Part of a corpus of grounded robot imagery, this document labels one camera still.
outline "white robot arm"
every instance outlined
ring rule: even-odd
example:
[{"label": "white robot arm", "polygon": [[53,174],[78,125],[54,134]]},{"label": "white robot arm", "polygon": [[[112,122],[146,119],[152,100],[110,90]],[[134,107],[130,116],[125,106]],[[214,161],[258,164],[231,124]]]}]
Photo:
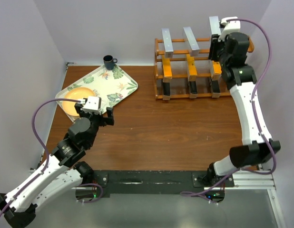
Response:
[{"label": "white robot arm", "polygon": [[241,129],[242,146],[230,149],[230,154],[220,161],[212,163],[209,167],[209,178],[212,176],[225,176],[238,168],[261,164],[271,158],[265,139],[270,143],[274,152],[280,150],[279,141],[273,141],[269,133],[258,101],[257,92],[254,103],[262,134],[256,124],[252,109],[252,94],[257,82],[254,69],[245,64],[246,53],[249,47],[249,37],[239,33],[240,21],[230,21],[237,17],[224,18],[218,29],[217,17],[210,17],[212,37],[209,59],[218,61],[222,69],[222,78],[234,99]]},{"label": "white robot arm", "polygon": [[[90,96],[79,101],[75,109],[80,118],[69,127],[64,139],[49,156],[48,164],[44,162],[40,165],[14,190],[7,194],[0,193],[0,210],[8,206],[4,217],[13,228],[26,227],[42,207],[65,191],[92,182],[92,168],[84,161],[78,161],[93,145],[98,128],[114,124],[113,109],[107,108],[108,117],[103,117],[99,111],[100,97]],[[19,193],[28,183],[29,186]]]}]

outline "dark blue mug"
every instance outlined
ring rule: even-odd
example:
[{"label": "dark blue mug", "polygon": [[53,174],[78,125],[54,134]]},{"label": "dark blue mug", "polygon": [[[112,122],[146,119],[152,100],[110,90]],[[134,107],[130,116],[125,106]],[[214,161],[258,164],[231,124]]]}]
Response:
[{"label": "dark blue mug", "polygon": [[114,65],[118,62],[116,58],[113,58],[112,56],[105,56],[104,57],[104,64],[105,68],[107,70],[113,70]]}]

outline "wooden surface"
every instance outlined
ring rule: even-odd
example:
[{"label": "wooden surface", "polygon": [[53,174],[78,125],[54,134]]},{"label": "wooden surface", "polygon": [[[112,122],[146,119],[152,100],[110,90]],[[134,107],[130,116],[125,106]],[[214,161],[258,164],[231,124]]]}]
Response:
[{"label": "wooden surface", "polygon": [[[97,66],[70,66],[63,88]],[[114,126],[100,127],[83,158],[101,170],[206,170],[241,145],[232,97],[155,100],[154,67],[122,66],[138,90],[114,107]],[[47,146],[63,139],[71,120],[58,106]]]}]

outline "orange plate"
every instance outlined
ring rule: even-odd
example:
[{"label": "orange plate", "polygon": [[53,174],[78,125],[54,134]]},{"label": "orange plate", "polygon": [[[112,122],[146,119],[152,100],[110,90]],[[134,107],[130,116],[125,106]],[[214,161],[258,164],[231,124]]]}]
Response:
[{"label": "orange plate", "polygon": [[[90,90],[89,88],[85,87],[79,87],[72,89],[70,92],[67,93],[65,98],[68,99],[82,99],[82,98],[88,98],[88,96],[95,96],[94,92]],[[78,113],[75,110],[74,102],[70,101],[63,101],[62,102],[62,109],[71,116],[79,116]]]}]

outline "tray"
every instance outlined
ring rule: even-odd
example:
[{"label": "tray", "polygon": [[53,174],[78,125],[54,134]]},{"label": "tray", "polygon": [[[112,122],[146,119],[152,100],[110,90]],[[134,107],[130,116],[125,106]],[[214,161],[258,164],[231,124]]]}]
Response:
[{"label": "tray", "polygon": [[[56,94],[55,98],[64,98],[72,89],[77,87],[87,87],[92,89],[95,96],[101,97],[101,112],[106,112],[106,107],[113,107],[127,96],[137,90],[137,82],[134,81],[124,70],[115,65],[113,70],[107,70],[105,65],[93,70],[86,76],[69,85]],[[77,116],[66,114],[71,121],[76,120]]]}]

